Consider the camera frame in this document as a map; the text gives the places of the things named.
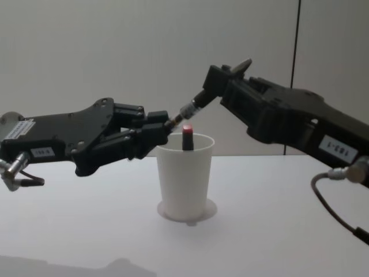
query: sticker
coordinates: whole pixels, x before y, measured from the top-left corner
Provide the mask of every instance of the sticker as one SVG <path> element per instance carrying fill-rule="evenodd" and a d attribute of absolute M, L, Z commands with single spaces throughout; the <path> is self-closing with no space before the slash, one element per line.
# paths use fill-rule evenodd
<path fill-rule="evenodd" d="M 26 121 L 19 121 L 13 130 L 4 138 L 4 140 L 16 140 L 20 136 L 23 136 L 32 129 L 35 122 L 33 119 Z"/>
<path fill-rule="evenodd" d="M 319 145 L 319 149 L 347 162 L 352 163 L 358 151 L 335 138 L 325 135 Z"/>
<path fill-rule="evenodd" d="M 55 153 L 51 147 L 34 148 L 31 152 L 35 158 L 55 157 Z"/>

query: silver connector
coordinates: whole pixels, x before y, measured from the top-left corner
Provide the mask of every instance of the silver connector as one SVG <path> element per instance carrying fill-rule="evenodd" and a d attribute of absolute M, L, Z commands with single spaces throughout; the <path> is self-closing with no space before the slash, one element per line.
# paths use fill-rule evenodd
<path fill-rule="evenodd" d="M 181 108 L 180 110 L 180 115 L 184 118 L 184 119 L 191 119 L 193 116 L 195 116 L 199 111 L 201 111 L 201 108 L 199 108 L 196 105 L 195 100 L 192 100 L 190 103 L 188 103 L 187 105 L 185 105 L 184 107 Z"/>
<path fill-rule="evenodd" d="M 13 180 L 21 170 L 27 167 L 28 159 L 29 159 L 28 153 L 26 152 L 20 153 L 16 157 L 16 160 L 10 165 L 10 167 L 4 171 L 3 173 L 4 179 Z"/>
<path fill-rule="evenodd" d="M 367 173 L 363 167 L 353 164 L 345 168 L 331 169 L 328 171 L 328 178 L 331 180 L 347 179 L 352 183 L 362 183 L 365 181 Z"/>
<path fill-rule="evenodd" d="M 17 179 L 7 179 L 7 178 L 2 178 L 2 180 L 4 181 L 6 187 L 11 191 L 11 192 L 15 192 L 16 190 L 18 190 L 21 186 L 21 181 L 17 180 Z"/>

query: cable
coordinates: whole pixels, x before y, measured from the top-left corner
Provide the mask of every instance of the cable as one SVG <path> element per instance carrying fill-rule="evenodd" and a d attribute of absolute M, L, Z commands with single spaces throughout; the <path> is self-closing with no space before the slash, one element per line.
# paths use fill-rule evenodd
<path fill-rule="evenodd" d="M 356 229 L 353 228 L 346 221 L 340 218 L 340 216 L 336 214 L 336 212 L 331 208 L 331 206 L 327 203 L 327 201 L 325 201 L 324 197 L 321 195 L 320 191 L 317 188 L 317 182 L 319 180 L 324 178 L 338 179 L 339 176 L 342 177 L 343 176 L 342 174 L 345 174 L 346 172 L 347 171 L 344 169 L 334 169 L 330 170 L 328 173 L 320 173 L 311 180 L 311 188 L 314 191 L 317 198 L 319 199 L 319 201 L 323 204 L 323 206 L 327 209 L 327 211 L 336 221 L 338 221 L 342 226 L 344 226 L 347 230 L 349 230 L 355 237 L 357 237 L 358 239 L 369 245 L 369 233 L 360 227 L 357 227 Z"/>
<path fill-rule="evenodd" d="M 32 179 L 32 180 L 35 180 L 36 182 L 39 182 L 40 184 L 44 185 L 45 184 L 45 179 L 43 178 L 40 178 L 40 177 L 36 177 L 36 176 L 33 176 L 31 175 L 30 173 L 27 173 L 23 170 L 20 171 L 20 174 Z"/>
<path fill-rule="evenodd" d="M 315 176 L 311 180 L 311 188 L 314 191 L 315 195 L 319 199 L 319 201 L 323 204 L 323 206 L 327 209 L 327 211 L 331 214 L 331 216 L 334 217 L 336 221 L 341 223 L 342 226 L 344 226 L 347 230 L 350 232 L 354 232 L 355 229 L 351 227 L 349 224 L 347 224 L 342 218 L 339 217 L 339 215 L 336 214 L 336 212 L 330 207 L 330 205 L 325 201 L 324 197 L 321 195 L 320 191 L 317 188 L 317 182 L 321 179 L 328 178 L 328 173 L 320 173 L 317 176 Z"/>

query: metal connector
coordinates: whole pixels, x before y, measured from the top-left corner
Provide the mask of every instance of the metal connector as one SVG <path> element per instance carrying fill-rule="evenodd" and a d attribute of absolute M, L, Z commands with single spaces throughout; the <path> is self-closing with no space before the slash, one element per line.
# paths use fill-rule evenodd
<path fill-rule="evenodd" d="M 6 169 L 3 173 L 5 179 L 13 180 L 16 175 L 27 167 L 29 160 L 29 154 L 26 152 L 20 153 L 16 160 L 10 165 L 8 169 Z"/>

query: gray wall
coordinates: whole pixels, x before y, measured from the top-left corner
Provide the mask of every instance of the gray wall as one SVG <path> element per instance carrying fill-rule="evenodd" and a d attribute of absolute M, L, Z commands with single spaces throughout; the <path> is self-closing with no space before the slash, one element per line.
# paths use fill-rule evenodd
<path fill-rule="evenodd" d="M 367 124 L 368 11 L 368 0 L 302 0 L 293 82 Z"/>
<path fill-rule="evenodd" d="M 369 123 L 366 6 L 303 1 L 295 86 Z M 289 85 L 297 7 L 297 0 L 1 0 L 0 113 L 66 113 L 109 96 L 174 114 L 200 91 L 209 65 L 247 57 L 252 76 Z M 193 124 L 215 138 L 218 155 L 283 152 L 249 138 L 218 103 Z"/>

